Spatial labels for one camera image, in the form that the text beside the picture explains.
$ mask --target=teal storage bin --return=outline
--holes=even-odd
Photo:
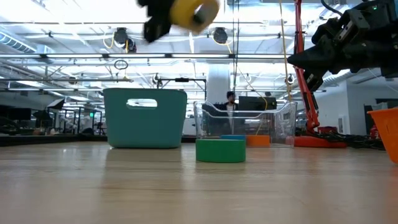
[[[128,100],[155,100],[156,107],[128,106]],[[104,90],[108,143],[122,148],[175,148],[181,145],[187,94],[180,90]]]

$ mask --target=green tape roll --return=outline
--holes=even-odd
[[[245,140],[197,139],[197,161],[202,162],[244,162],[246,160]]]

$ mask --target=white column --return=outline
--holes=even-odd
[[[226,93],[230,91],[229,64],[209,64],[207,76],[207,101],[210,103],[227,102]]]

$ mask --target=yellow tape roll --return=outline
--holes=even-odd
[[[213,22],[219,8],[217,0],[175,0],[170,9],[170,20],[175,25],[200,33]]]

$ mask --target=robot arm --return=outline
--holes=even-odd
[[[398,77],[398,1],[375,0],[346,10],[320,25],[312,37],[315,46],[290,56],[288,63],[305,70],[310,91],[323,83],[327,71],[381,68],[381,75]]]

